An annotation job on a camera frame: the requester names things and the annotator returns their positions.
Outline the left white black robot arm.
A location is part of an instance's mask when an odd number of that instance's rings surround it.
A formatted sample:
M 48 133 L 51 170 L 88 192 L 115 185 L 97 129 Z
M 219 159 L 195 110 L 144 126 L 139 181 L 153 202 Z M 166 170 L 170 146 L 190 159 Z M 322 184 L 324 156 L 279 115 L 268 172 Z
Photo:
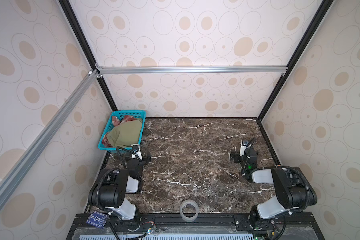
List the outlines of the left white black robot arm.
M 140 193 L 143 188 L 143 168 L 152 161 L 151 153 L 145 157 L 136 154 L 118 153 L 122 167 L 106 166 L 95 180 L 88 195 L 89 205 L 96 207 L 111 221 L 125 221 L 138 226 L 141 214 L 126 194 Z

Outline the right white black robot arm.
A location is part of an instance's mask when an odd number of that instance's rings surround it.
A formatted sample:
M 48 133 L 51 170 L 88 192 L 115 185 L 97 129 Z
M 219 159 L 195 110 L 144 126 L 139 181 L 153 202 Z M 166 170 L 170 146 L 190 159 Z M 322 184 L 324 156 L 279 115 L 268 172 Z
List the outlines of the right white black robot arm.
M 241 165 L 241 175 L 250 183 L 274 186 L 275 196 L 252 207 L 249 224 L 257 230 L 257 222 L 303 212 L 317 204 L 318 197 L 308 179 L 298 167 L 258 167 L 258 152 L 249 143 L 238 152 L 230 152 L 230 160 Z

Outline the olive green skirt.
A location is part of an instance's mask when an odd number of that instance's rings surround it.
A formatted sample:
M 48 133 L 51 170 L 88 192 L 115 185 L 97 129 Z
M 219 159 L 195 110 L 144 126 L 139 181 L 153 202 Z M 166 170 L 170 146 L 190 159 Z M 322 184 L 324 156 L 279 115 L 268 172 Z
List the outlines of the olive green skirt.
M 111 148 L 131 147 L 139 143 L 143 120 L 138 118 L 135 121 L 126 122 L 110 130 L 107 135 Z

